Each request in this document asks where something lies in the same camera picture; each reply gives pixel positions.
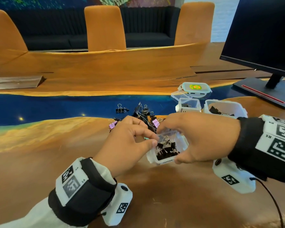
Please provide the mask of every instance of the black couch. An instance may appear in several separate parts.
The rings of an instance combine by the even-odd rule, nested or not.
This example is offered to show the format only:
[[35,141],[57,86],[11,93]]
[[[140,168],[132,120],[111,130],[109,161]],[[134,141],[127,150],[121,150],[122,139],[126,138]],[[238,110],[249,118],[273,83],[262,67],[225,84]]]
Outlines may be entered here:
[[[174,45],[180,9],[120,8],[127,47]],[[7,11],[29,50],[87,49],[84,9]]]

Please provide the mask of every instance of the red stripe on monitor base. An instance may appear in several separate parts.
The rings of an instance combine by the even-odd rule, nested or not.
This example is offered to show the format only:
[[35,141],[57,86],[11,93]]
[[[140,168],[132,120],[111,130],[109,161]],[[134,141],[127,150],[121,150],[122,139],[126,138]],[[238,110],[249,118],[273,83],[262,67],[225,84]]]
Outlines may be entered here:
[[275,101],[278,101],[278,102],[280,102],[280,103],[282,103],[282,104],[285,104],[285,102],[282,101],[282,100],[279,100],[279,99],[277,99],[277,98],[274,98],[273,96],[270,96],[270,95],[268,95],[268,94],[264,94],[263,92],[258,91],[258,90],[255,90],[255,89],[253,89],[253,88],[251,88],[251,87],[248,87],[248,86],[246,86],[246,85],[242,85],[242,87],[247,88],[247,89],[249,89],[249,90],[251,90],[251,91],[253,91],[253,92],[256,92],[256,93],[258,93],[258,94],[261,94],[261,95],[263,95],[263,96],[266,96],[266,97],[268,97],[268,98],[270,98],[270,99],[273,99],[273,100],[275,100]]

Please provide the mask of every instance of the white sleeve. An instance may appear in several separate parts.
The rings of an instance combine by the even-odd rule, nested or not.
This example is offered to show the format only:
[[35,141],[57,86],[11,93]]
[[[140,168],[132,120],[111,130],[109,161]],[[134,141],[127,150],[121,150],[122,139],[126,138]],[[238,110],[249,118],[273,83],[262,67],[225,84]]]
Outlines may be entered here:
[[[116,184],[111,176],[110,171],[105,166],[95,162],[92,159],[96,169],[110,184]],[[23,218],[0,225],[0,228],[75,228],[69,226],[56,217],[52,209],[49,207],[48,198],[43,199],[36,204],[30,212]]]

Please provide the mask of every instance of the couch armrest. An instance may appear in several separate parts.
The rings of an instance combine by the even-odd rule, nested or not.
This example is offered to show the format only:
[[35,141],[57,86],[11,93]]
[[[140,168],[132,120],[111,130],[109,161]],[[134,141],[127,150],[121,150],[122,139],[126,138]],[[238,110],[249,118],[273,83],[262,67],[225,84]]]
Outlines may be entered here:
[[174,6],[168,6],[166,8],[164,33],[167,34],[169,38],[175,38],[180,8]]

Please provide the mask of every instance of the black monitor screen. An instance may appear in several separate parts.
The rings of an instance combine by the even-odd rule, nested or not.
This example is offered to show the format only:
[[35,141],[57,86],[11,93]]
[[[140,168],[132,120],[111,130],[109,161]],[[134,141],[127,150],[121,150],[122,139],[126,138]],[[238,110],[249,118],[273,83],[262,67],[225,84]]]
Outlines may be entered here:
[[221,59],[285,76],[285,0],[240,0]]

